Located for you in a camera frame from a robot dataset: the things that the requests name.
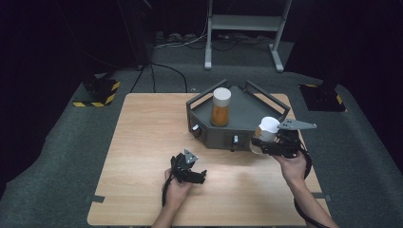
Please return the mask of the dark grey corner shelf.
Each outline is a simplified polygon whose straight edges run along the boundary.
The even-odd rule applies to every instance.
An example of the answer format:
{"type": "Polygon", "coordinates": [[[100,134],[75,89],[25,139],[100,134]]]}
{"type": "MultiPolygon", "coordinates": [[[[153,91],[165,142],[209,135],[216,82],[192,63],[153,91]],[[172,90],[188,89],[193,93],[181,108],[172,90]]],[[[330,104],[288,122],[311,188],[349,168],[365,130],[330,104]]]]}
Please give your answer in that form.
{"type": "Polygon", "coordinates": [[[186,111],[189,132],[207,148],[245,151],[260,121],[273,117],[282,122],[290,106],[250,81],[234,86],[222,80],[189,100],[186,111]],[[226,87],[232,93],[226,126],[214,126],[210,121],[213,91],[219,87],[226,87]]]}

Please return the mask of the person's right hand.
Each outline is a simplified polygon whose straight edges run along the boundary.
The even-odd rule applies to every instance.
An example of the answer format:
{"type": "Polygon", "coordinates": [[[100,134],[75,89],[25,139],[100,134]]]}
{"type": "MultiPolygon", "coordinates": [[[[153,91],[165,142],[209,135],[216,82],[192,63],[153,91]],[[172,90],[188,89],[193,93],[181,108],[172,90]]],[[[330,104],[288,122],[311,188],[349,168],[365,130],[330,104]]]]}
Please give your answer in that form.
{"type": "Polygon", "coordinates": [[[307,161],[301,152],[297,152],[292,159],[286,159],[281,156],[274,156],[279,163],[282,176],[291,189],[305,186],[304,174],[307,161]]]}

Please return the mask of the grey metal stand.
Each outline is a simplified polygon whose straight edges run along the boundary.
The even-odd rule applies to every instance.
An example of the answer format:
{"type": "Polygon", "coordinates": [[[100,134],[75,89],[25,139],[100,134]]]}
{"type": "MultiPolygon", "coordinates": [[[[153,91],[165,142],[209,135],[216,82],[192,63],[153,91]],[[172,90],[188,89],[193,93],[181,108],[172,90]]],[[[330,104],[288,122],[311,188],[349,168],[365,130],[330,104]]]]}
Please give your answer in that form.
{"type": "Polygon", "coordinates": [[[284,65],[278,55],[278,46],[284,31],[289,10],[293,0],[285,0],[281,16],[252,16],[252,15],[223,15],[213,13],[213,0],[208,0],[207,6],[207,35],[204,55],[204,68],[212,67],[212,31],[224,30],[247,30],[247,31],[273,31],[275,40],[269,45],[274,65],[277,72],[284,71],[284,65]]]}

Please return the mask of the amber bottle with white cap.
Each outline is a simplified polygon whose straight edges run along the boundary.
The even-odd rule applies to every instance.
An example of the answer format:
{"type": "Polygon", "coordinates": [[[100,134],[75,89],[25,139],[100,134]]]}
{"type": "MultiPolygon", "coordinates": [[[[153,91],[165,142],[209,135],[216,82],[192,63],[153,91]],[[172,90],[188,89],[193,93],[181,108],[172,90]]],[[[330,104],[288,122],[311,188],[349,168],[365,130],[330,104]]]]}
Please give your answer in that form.
{"type": "Polygon", "coordinates": [[[213,91],[211,123],[225,126],[229,122],[229,104],[232,93],[228,88],[218,87],[213,91]]]}

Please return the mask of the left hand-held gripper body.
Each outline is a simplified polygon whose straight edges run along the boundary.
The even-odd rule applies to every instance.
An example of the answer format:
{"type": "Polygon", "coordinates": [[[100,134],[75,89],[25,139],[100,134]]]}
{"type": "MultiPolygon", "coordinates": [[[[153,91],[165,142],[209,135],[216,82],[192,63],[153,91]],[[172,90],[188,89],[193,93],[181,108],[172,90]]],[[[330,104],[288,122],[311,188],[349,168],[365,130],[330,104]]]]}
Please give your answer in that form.
{"type": "Polygon", "coordinates": [[[178,182],[186,181],[189,178],[189,171],[198,160],[198,157],[187,149],[184,149],[182,153],[177,156],[173,156],[170,160],[171,173],[177,179],[178,182]]]}

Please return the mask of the person's left hand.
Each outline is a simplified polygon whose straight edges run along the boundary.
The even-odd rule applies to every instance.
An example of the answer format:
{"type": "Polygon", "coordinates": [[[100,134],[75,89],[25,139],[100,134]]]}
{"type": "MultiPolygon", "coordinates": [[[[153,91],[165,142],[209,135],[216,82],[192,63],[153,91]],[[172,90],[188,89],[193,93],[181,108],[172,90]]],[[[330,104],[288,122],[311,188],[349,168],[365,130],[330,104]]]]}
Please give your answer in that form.
{"type": "Polygon", "coordinates": [[[187,198],[193,184],[190,182],[178,182],[177,179],[171,174],[171,169],[164,171],[165,183],[163,184],[163,207],[168,205],[178,205],[181,207],[182,203],[187,198]]]}

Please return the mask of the black yellow striped stand base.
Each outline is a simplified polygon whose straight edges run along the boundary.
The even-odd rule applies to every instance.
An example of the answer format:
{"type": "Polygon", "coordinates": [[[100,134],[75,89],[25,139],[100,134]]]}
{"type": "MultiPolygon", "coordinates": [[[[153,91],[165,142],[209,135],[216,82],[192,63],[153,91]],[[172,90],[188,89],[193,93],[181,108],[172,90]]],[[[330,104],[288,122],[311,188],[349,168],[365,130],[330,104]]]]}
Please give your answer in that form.
{"type": "Polygon", "coordinates": [[[320,85],[299,85],[302,98],[310,111],[344,112],[346,107],[341,97],[333,90],[324,90],[320,85]]]}
{"type": "Polygon", "coordinates": [[[120,83],[114,79],[98,78],[93,74],[88,74],[74,93],[72,104],[76,107],[110,105],[119,85],[120,83]]]}

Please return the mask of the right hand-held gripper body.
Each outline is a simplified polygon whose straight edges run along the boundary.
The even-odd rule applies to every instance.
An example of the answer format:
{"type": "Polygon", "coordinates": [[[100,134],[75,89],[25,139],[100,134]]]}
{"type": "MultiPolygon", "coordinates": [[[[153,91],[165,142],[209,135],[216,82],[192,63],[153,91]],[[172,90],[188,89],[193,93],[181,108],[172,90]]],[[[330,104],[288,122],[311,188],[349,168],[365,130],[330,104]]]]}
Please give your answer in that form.
{"type": "Polygon", "coordinates": [[[307,155],[305,145],[300,139],[299,131],[306,129],[315,129],[315,123],[306,123],[302,121],[285,119],[278,125],[278,134],[274,140],[276,152],[273,156],[282,156],[286,159],[292,159],[297,152],[307,155]]]}

